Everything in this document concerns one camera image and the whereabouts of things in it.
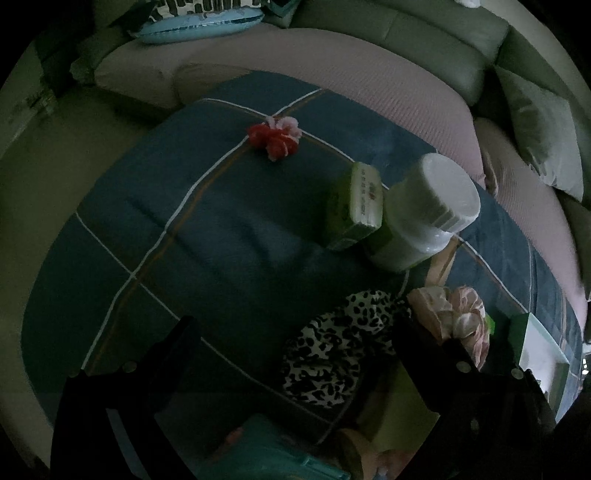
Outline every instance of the green package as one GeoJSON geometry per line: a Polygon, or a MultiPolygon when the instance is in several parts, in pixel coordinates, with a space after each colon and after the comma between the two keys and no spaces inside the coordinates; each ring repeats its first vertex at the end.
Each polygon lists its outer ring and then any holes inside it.
{"type": "Polygon", "coordinates": [[[384,191],[379,172],[354,162],[330,189],[326,216],[326,243],[341,251],[356,244],[382,225],[384,191]]]}

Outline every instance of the tissue box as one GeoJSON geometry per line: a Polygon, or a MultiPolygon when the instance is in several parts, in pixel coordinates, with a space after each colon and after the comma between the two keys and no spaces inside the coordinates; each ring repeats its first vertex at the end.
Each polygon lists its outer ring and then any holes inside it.
{"type": "Polygon", "coordinates": [[[511,318],[509,343],[515,352],[515,363],[532,371],[556,415],[569,374],[569,360],[531,313],[511,318]]]}
{"type": "Polygon", "coordinates": [[[382,226],[384,191],[379,172],[355,162],[331,188],[326,217],[327,248],[344,250],[382,226]]]}

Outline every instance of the blue plaid blanket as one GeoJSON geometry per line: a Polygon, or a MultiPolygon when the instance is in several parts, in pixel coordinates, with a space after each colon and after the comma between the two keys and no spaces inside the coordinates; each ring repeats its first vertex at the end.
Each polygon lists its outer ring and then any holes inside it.
{"type": "Polygon", "coordinates": [[[204,341],[158,415],[189,465],[257,411],[322,441],[348,404],[326,410],[283,395],[285,340],[350,293],[403,292],[426,279],[474,287],[493,317],[536,315],[571,363],[561,416],[580,384],[579,325],[540,255],[480,187],[482,213],[447,260],[409,275],[376,270],[356,248],[322,247],[329,186],[353,159],[388,185],[433,151],[357,103],[265,72],[173,115],[98,180],[39,273],[22,354],[49,419],[69,373],[114,371],[189,314],[204,341]],[[245,133],[275,113],[296,117],[304,135],[295,156],[271,163],[245,133]]]}

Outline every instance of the red flower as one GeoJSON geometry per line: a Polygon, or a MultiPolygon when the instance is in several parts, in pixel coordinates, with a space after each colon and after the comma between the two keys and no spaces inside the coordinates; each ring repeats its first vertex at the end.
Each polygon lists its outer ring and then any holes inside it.
{"type": "Polygon", "coordinates": [[[275,119],[268,117],[266,123],[248,129],[248,140],[254,148],[266,148],[271,161],[277,161],[297,152],[301,130],[292,117],[275,119]]]}
{"type": "Polygon", "coordinates": [[[254,148],[265,148],[271,127],[267,124],[256,124],[248,129],[248,141],[254,148]]]}

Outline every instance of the leopard print cloth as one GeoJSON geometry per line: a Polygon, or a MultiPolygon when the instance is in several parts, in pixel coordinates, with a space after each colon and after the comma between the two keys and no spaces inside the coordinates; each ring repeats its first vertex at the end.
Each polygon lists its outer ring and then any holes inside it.
{"type": "Polygon", "coordinates": [[[285,346],[283,390],[296,400],[331,408],[344,403],[357,386],[363,360],[395,355],[392,325],[410,317],[406,299],[379,290],[350,295],[335,311],[310,321],[285,346]]]}
{"type": "Polygon", "coordinates": [[[149,22],[181,15],[221,12],[240,7],[260,7],[261,0],[158,0],[149,22]]]}

